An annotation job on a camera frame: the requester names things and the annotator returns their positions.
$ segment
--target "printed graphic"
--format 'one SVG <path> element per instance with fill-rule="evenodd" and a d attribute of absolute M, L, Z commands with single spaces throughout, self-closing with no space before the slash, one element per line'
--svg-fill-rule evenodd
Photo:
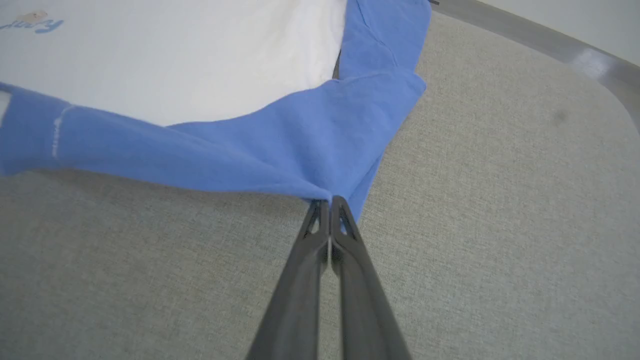
<path fill-rule="evenodd" d="M 14 22 L 7 25 L 0 26 L 0 31 L 6 29 L 35 29 L 36 34 L 46 34 L 57 29 L 64 20 L 45 20 L 47 18 L 47 12 L 38 10 L 30 12 L 25 15 L 18 16 Z"/>

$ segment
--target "gray trim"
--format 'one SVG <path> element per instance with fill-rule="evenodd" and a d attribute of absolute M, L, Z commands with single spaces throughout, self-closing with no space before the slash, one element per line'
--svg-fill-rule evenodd
<path fill-rule="evenodd" d="M 502 35 L 599 81 L 625 106 L 640 131 L 640 67 L 512 13 L 476 0 L 442 0 L 433 10 Z"/>

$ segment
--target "gray fabric surface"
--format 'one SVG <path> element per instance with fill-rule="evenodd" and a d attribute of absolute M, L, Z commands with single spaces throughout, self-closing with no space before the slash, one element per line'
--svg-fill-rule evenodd
<path fill-rule="evenodd" d="M 638 359 L 640 137 L 602 86 L 434 13 L 360 230 L 416 359 Z M 1 359 L 242 359 L 306 210 L 0 179 Z M 321 355 L 339 355 L 323 277 Z"/>

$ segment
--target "white t-shirt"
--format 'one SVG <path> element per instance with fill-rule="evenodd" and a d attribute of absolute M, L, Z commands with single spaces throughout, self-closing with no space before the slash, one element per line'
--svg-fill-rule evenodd
<path fill-rule="evenodd" d="M 346 0 L 0 0 L 0 82 L 161 126 L 229 119 L 331 79 L 345 9 Z"/>

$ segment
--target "fabric fold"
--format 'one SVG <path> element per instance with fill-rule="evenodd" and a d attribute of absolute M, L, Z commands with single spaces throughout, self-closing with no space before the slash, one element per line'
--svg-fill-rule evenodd
<path fill-rule="evenodd" d="M 194 190 L 349 199 L 359 217 L 385 147 L 424 92 L 425 1 L 349 0 L 339 79 L 242 117 L 162 127 L 11 85 L 0 172 L 78 168 Z"/>

